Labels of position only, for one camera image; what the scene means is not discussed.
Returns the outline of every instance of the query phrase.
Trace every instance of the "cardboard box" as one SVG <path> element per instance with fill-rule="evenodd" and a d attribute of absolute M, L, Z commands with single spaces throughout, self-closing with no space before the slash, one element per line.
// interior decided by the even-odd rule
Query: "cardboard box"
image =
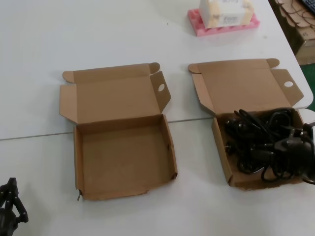
<path fill-rule="evenodd" d="M 298 63 L 315 63 L 315 17 L 297 0 L 269 3 Z"/>
<path fill-rule="evenodd" d="M 251 0 L 201 0 L 199 13 L 209 29 L 248 25 L 254 8 Z"/>
<path fill-rule="evenodd" d="M 140 195 L 177 176 L 161 114 L 171 96 L 158 63 L 65 71 L 60 114 L 74 128 L 75 182 L 84 199 Z"/>
<path fill-rule="evenodd" d="M 262 189 L 286 183 L 299 183 L 299 178 L 276 183 L 264 183 L 261 172 L 247 175 L 237 168 L 238 157 L 227 155 L 224 145 L 232 141 L 224 130 L 228 117 L 234 111 L 244 109 L 264 115 L 276 108 L 292 108 L 303 98 L 303 94 L 284 69 L 273 69 L 279 65 L 277 59 L 246 59 L 190 64 L 193 82 L 200 103 L 215 116 L 212 129 L 218 147 L 223 172 L 227 183 L 241 189 Z M 293 123 L 302 128 L 303 122 L 297 111 L 293 111 Z M 269 170 L 266 177 L 272 175 Z"/>

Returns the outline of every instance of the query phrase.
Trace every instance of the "black cable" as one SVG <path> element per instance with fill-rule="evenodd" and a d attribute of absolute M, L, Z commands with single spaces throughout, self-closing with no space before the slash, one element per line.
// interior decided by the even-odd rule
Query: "black cable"
<path fill-rule="evenodd" d="M 261 179 L 264 182 L 293 178 L 294 166 L 284 153 L 275 149 L 277 142 L 293 138 L 294 135 L 299 138 L 303 135 L 302 129 L 292 127 L 291 110 L 276 109 L 259 117 L 244 110 L 234 113 L 239 119 L 230 119 L 225 130 L 237 142 L 239 171 L 254 174 L 262 170 Z M 315 147 L 312 140 L 305 135 L 303 140 L 301 138 L 299 140 L 299 144 L 304 142 L 311 144 L 312 157 L 307 158 L 311 159 L 311 166 L 315 166 Z M 265 177 L 268 169 L 272 170 L 274 178 Z"/>

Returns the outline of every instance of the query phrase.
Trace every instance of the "box flap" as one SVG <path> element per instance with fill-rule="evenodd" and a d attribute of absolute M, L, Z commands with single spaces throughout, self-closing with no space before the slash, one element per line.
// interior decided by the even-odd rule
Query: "box flap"
<path fill-rule="evenodd" d="M 158 63 L 79 71 L 63 78 L 60 114 L 77 124 L 160 114 L 171 96 Z"/>
<path fill-rule="evenodd" d="M 291 107 L 303 94 L 277 59 L 215 61 L 189 65 L 200 103 L 211 113 Z"/>

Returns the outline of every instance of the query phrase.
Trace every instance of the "corrugated cardboard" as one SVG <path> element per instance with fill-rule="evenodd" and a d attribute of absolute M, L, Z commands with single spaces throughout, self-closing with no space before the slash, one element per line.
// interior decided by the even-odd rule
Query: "corrugated cardboard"
<path fill-rule="evenodd" d="M 279 65 L 277 59 L 246 59 L 215 61 L 190 64 L 193 82 L 200 103 L 215 116 L 213 133 L 218 147 L 221 164 L 226 181 L 230 186 L 242 189 L 261 189 L 279 186 L 291 181 L 264 183 L 256 173 L 247 175 L 237 168 L 237 157 L 228 156 L 224 145 L 232 140 L 224 130 L 224 123 L 229 117 L 235 116 L 234 111 L 244 109 L 248 112 L 265 114 L 276 108 L 291 108 L 303 98 L 303 94 L 284 69 L 273 69 Z M 286 87 L 286 82 L 293 86 Z M 302 127 L 298 113 L 294 113 L 294 125 Z"/>
<path fill-rule="evenodd" d="M 269 3 L 298 63 L 315 63 L 315 17 L 297 0 Z"/>
<path fill-rule="evenodd" d="M 60 87 L 60 114 L 78 124 L 75 180 L 84 199 L 140 195 L 176 178 L 161 114 L 171 96 L 158 71 L 150 63 L 63 73 L 75 83 Z"/>

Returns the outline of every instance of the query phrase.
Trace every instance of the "power cord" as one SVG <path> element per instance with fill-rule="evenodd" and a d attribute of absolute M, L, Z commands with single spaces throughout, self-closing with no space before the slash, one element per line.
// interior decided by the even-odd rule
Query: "power cord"
<path fill-rule="evenodd" d="M 262 170 L 264 182 L 276 182 L 301 176 L 304 182 L 315 184 L 315 148 L 307 131 L 292 126 L 292 112 L 276 109 L 267 115 L 256 116 L 244 110 L 234 112 L 225 130 L 235 143 L 227 145 L 238 156 L 237 167 L 245 174 Z M 272 169 L 274 178 L 266 177 Z"/>

